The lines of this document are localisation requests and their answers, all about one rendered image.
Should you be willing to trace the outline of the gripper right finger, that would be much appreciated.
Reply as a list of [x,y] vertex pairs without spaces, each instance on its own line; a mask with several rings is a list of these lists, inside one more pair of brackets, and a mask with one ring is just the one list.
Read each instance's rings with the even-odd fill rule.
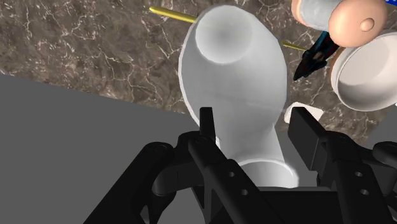
[[325,130],[304,108],[291,110],[288,137],[320,186],[337,191],[344,224],[397,224],[372,168],[347,135]]

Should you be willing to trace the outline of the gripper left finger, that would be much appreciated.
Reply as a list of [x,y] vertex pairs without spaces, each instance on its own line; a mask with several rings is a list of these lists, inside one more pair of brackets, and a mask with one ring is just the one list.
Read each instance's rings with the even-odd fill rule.
[[191,188],[205,224],[279,224],[279,215],[247,174],[215,143],[212,109],[176,147],[152,142],[117,179],[83,224],[158,224],[177,191]]

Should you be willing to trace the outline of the small white object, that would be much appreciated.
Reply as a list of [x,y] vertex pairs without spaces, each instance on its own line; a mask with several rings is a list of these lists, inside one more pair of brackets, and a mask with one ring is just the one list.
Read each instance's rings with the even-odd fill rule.
[[289,123],[290,118],[291,118],[292,109],[295,107],[305,108],[317,121],[319,121],[319,119],[324,114],[324,111],[322,109],[315,108],[313,106],[309,106],[309,105],[303,104],[301,102],[294,102],[285,111],[285,114],[284,114],[284,122],[285,123]]

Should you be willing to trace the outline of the white vase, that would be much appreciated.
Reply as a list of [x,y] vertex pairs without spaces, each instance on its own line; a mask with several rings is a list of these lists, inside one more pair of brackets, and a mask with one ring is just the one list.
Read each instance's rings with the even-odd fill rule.
[[185,37],[178,76],[191,117],[198,122],[200,108],[212,108],[221,151],[255,185],[298,186],[275,131],[287,96],[286,62],[253,14],[227,4],[201,13]]

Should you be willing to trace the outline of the white bowl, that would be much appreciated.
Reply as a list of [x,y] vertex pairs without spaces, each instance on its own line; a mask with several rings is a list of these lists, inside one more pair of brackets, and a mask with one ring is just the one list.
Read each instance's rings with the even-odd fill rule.
[[397,104],[397,31],[384,30],[371,42],[338,50],[330,81],[340,102],[356,111]]

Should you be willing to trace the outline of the black and blue tool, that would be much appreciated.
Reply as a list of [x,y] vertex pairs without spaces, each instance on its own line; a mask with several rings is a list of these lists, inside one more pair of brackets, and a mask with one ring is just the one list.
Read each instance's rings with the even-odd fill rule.
[[301,62],[295,70],[293,81],[307,78],[314,71],[320,70],[327,65],[327,59],[331,57],[339,46],[333,42],[330,33],[323,31],[316,42],[302,55]]

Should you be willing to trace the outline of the peach and grey toy figure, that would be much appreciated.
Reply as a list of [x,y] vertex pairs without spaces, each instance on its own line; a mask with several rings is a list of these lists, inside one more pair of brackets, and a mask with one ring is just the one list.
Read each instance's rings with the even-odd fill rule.
[[291,12],[298,22],[328,32],[344,48],[369,43],[387,22],[385,0],[291,0]]

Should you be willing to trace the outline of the gold stick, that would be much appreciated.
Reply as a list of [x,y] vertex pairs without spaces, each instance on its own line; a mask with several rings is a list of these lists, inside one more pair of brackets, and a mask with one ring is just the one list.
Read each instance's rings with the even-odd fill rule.
[[[195,23],[195,21],[197,19],[197,17],[194,17],[193,15],[181,13],[181,12],[170,10],[170,9],[163,8],[163,7],[160,7],[160,6],[150,6],[149,10],[152,13],[155,13],[157,15],[173,18],[173,19],[184,21],[184,22],[188,22],[188,23],[191,23],[191,24]],[[294,44],[289,43],[287,41],[279,41],[279,42],[280,42],[280,44],[282,46],[285,46],[287,48],[300,50],[300,51],[306,51],[307,50],[306,48],[303,48],[303,47],[298,46],[298,45],[294,45]]]

